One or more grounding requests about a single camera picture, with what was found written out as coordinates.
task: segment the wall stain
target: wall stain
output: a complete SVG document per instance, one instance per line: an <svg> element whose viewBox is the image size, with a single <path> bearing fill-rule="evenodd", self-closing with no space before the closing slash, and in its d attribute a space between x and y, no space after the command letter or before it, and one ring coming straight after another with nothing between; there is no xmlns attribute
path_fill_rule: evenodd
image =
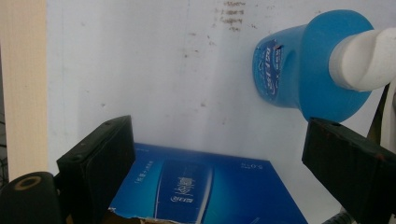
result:
<svg viewBox="0 0 396 224"><path fill-rule="evenodd" d="M219 21L230 25L229 30L233 32L241 31L241 24L243 23L243 15L245 14L244 7L246 2L235 2L235 1L226 1L223 2L223 6L225 8L218 9L215 8L215 22L212 25L212 28L217 27L218 17L220 17Z"/></svg>
<svg viewBox="0 0 396 224"><path fill-rule="evenodd" d="M246 3L244 2L232 2L232 1L224 2L224 6L226 7L240 7L244 5L246 5Z"/></svg>

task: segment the beige panel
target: beige panel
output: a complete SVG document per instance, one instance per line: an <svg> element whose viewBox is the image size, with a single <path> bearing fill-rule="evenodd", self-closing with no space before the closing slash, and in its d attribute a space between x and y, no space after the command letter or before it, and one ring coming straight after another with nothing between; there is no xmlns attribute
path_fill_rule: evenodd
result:
<svg viewBox="0 0 396 224"><path fill-rule="evenodd" d="M0 1L10 179L48 169L46 40L45 0Z"/></svg>

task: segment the blue plastic bottle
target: blue plastic bottle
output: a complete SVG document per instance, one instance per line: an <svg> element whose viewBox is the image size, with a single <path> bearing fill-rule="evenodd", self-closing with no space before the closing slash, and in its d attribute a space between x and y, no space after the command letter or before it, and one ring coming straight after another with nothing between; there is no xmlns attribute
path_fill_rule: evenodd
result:
<svg viewBox="0 0 396 224"><path fill-rule="evenodd" d="M343 39L369 30L373 26L361 14L335 10L318 15L307 25L265 37L253 57L260 96L274 105L299 108L305 119L348 119L371 92L336 85L329 60Z"/></svg>

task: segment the blue bottle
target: blue bottle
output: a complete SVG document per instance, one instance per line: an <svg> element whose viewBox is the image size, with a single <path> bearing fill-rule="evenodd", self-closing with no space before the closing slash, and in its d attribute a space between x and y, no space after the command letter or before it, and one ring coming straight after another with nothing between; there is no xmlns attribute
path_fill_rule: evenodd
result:
<svg viewBox="0 0 396 224"><path fill-rule="evenodd" d="M335 10L316 16L307 25L265 37L257 45L253 56L253 76L260 96L273 105L300 109L305 119L315 117L336 122L348 119L365 103L371 90L385 86L396 76L391 71L388 77L379 81L380 84L375 81L378 78L372 77L376 76L373 71L382 66L375 64L380 60L370 58L373 51L378 52L374 50L378 33L373 35L368 32L372 30L371 23L361 14L351 10ZM349 43L351 37L366 32L372 36L371 42L364 35ZM366 49L365 45L370 50L360 53ZM363 67L364 74L356 75L354 69L349 71L344 67L344 63L357 66L366 61L375 62L370 63L368 68ZM356 84L359 81L348 85L349 78L369 77L366 74L371 79L365 77L365 83L370 86L374 80L374 86L359 88Z"/></svg>

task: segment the blue packaging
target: blue packaging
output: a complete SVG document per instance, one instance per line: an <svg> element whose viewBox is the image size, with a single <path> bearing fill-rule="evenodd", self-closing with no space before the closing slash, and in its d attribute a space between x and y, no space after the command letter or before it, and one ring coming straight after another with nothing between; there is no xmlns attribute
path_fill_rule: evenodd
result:
<svg viewBox="0 0 396 224"><path fill-rule="evenodd" d="M341 122L355 114L370 91L354 91L334 83L329 60L334 47L348 36L373 30L361 14L334 10L307 25L265 37L253 56L253 76L267 102L298 108L311 117Z"/></svg>
<svg viewBox="0 0 396 224"><path fill-rule="evenodd" d="M177 223L307 223L269 161L135 144L111 209Z"/></svg>

